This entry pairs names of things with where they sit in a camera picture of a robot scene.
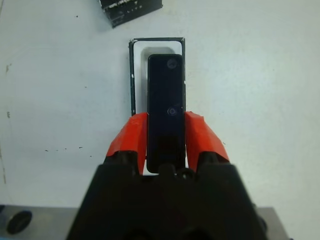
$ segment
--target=white tabletop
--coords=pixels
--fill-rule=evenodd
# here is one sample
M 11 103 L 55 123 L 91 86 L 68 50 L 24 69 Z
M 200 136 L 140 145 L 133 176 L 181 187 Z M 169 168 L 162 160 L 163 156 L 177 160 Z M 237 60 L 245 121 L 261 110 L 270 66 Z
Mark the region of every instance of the white tabletop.
M 128 42 L 185 37 L 187 110 L 289 235 L 320 235 L 320 2 L 163 0 L 111 29 L 96 0 L 0 0 L 0 203 L 79 206 L 130 117 Z

